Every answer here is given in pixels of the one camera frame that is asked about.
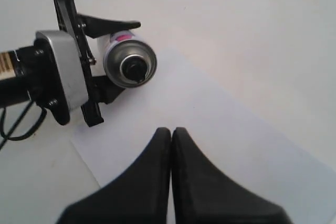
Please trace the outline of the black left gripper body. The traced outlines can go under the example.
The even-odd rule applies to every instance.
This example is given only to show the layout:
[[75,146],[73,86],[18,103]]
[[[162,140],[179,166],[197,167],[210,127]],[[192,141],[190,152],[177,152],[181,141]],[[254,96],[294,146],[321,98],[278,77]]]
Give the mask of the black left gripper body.
[[[86,35],[84,34],[84,24],[79,24],[74,0],[53,1],[59,27],[57,30],[65,31],[70,34],[75,39],[79,49],[81,66],[89,96],[88,101],[79,108],[82,109],[84,118],[88,120],[89,126],[94,126],[102,123],[103,118],[101,117],[98,104],[93,100],[94,84],[90,65],[94,63],[95,60],[89,48]],[[70,121],[71,112],[68,111],[66,105],[64,90],[61,85],[51,46],[46,40],[37,38],[35,38],[34,46],[38,52],[42,52],[43,54],[44,62],[42,64],[42,71],[46,75],[44,92],[38,100],[38,104],[50,110],[54,119],[60,125],[66,125]]]

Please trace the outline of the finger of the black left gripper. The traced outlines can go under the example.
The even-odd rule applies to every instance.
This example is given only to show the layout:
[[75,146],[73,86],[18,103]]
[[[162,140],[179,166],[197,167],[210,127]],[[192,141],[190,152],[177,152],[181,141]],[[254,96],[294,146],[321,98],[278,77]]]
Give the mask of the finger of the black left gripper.
[[107,76],[94,76],[92,79],[94,84],[93,100],[96,103],[110,104],[125,90],[125,88],[114,84]]
[[84,34],[90,38],[99,38],[104,35],[141,27],[141,23],[137,20],[108,20],[83,14],[78,14],[77,18],[80,25],[84,24]]

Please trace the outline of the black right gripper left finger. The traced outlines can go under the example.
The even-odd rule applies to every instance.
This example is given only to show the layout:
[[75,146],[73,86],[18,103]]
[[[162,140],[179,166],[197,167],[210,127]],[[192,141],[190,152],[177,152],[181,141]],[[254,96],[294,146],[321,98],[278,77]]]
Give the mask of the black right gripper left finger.
[[166,223],[171,132],[158,128],[140,156],[116,179],[69,205],[58,223]]

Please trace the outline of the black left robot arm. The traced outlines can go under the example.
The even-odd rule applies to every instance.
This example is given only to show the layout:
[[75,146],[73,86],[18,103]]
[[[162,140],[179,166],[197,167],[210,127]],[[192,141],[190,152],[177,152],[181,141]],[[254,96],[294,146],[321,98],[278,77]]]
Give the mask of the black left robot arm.
[[50,110],[60,125],[81,108],[86,124],[98,125],[103,122],[101,98],[87,39],[141,24],[79,14],[74,0],[53,1],[58,29],[37,31],[32,45],[1,53],[1,107],[33,101]]

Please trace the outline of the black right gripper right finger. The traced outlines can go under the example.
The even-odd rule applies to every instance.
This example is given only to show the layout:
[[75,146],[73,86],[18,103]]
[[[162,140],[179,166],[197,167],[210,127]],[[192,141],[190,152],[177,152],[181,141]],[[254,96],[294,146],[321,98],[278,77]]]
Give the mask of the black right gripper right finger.
[[221,172],[187,129],[174,130],[172,192],[176,223],[288,223],[285,210]]

